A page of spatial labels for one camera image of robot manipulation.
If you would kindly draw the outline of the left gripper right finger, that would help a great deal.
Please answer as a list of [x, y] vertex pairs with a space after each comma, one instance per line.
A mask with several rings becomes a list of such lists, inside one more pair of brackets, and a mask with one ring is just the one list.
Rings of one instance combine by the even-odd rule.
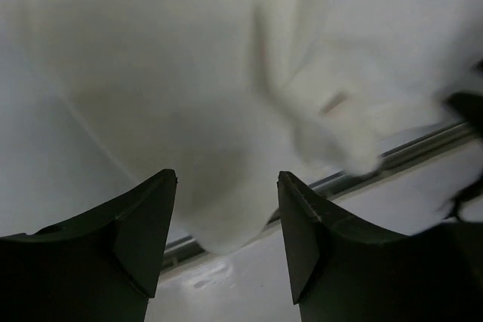
[[304, 321], [480, 321], [482, 225], [406, 236], [278, 176], [291, 295]]

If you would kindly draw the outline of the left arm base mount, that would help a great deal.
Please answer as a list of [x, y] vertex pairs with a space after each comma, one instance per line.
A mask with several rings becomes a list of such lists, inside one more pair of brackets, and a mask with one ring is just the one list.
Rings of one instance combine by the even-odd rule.
[[[465, 88], [457, 89], [452, 86], [442, 94], [441, 103], [465, 125], [466, 134], [463, 135], [463, 141], [460, 145], [463, 146], [468, 142], [477, 141], [482, 146], [482, 92]], [[446, 201], [446, 204], [450, 205], [451, 208], [441, 220], [464, 222], [461, 217], [461, 210], [465, 204], [481, 196], [482, 170], [471, 183], [459, 189]]]

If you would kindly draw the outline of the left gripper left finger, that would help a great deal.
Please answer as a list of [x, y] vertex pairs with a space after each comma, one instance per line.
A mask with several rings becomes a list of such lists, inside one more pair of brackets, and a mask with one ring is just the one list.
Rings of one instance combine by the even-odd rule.
[[142, 321], [155, 296], [177, 176], [132, 190], [32, 235], [1, 239], [3, 321]]

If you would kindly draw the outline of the white t shirt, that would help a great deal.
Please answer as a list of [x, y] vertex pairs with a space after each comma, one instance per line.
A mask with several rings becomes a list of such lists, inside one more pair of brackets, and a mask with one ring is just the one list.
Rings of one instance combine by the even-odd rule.
[[174, 220], [231, 253], [290, 170], [364, 175], [477, 87], [482, 0], [1, 0], [38, 85], [136, 179], [177, 172]]

